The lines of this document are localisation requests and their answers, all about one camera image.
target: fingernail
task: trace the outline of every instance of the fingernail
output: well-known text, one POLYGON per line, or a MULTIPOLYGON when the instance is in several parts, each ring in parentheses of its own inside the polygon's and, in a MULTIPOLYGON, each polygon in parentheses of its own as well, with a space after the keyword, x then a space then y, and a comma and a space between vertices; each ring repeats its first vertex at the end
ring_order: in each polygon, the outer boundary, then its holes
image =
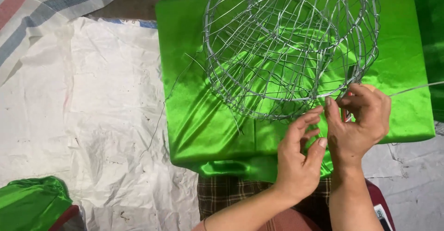
POLYGON ((326 148, 327 147, 327 138, 325 137, 321 137, 319 138, 319 146, 326 148))
POLYGON ((330 97, 329 96, 327 96, 327 97, 325 97, 325 105, 326 106, 330 106, 330 97))

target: shiny green fabric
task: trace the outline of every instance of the shiny green fabric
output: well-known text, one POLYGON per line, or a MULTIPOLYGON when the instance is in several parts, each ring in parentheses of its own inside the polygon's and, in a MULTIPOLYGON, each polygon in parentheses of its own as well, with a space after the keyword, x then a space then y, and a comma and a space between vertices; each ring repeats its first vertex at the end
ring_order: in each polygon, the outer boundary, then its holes
POLYGON ((12 181, 0 188, 0 229, 48 230, 71 204, 56 177, 12 181))
MULTIPOLYGON (((156 5, 171 162, 203 176, 274 182, 276 148, 289 121, 261 121, 230 112, 210 90, 199 66, 206 57, 201 52, 206 4, 207 0, 163 0, 156 5)), ((425 84, 414 1, 380 0, 380 4, 380 54, 363 82, 387 94, 425 84)), ((381 143, 435 136, 428 88, 393 97, 392 102, 391 130, 381 143)), ((319 136, 326 136, 323 117, 318 127, 319 136)), ((332 169, 327 149, 321 176, 329 176, 332 169)))
MULTIPOLYGON (((444 0, 415 0, 430 83, 444 81, 444 0)), ((430 87, 433 117, 444 122, 444 84, 430 87)))

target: forearm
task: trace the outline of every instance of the forearm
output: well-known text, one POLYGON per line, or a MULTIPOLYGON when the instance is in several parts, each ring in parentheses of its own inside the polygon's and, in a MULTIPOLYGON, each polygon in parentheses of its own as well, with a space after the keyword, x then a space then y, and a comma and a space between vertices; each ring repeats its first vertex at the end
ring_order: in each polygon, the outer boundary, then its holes
POLYGON ((270 188, 210 216, 205 227, 207 231, 256 231, 293 204, 270 188))
POLYGON ((383 230, 376 217, 361 166, 335 166, 330 194, 333 230, 383 230))

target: plaid pants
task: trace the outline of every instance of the plaid pants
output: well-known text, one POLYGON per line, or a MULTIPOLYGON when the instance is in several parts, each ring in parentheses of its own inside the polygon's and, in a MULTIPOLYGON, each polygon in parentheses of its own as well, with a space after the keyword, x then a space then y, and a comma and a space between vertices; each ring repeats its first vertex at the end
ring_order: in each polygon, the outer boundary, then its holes
MULTIPOLYGON (((200 219, 222 210, 236 202, 268 189, 272 183, 247 181, 234 176, 203 178, 197 182, 200 219)), ((316 190, 293 206, 293 209, 312 219, 322 230, 331 230, 328 201, 331 179, 319 181, 316 190)))

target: wire cage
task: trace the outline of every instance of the wire cage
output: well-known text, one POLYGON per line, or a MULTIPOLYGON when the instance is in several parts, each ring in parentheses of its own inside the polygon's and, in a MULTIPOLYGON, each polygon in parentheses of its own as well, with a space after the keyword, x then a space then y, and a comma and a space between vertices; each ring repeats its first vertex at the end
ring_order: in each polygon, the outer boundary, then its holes
POLYGON ((378 55, 378 0, 208 0, 205 69, 231 109, 303 114, 360 82, 378 55))

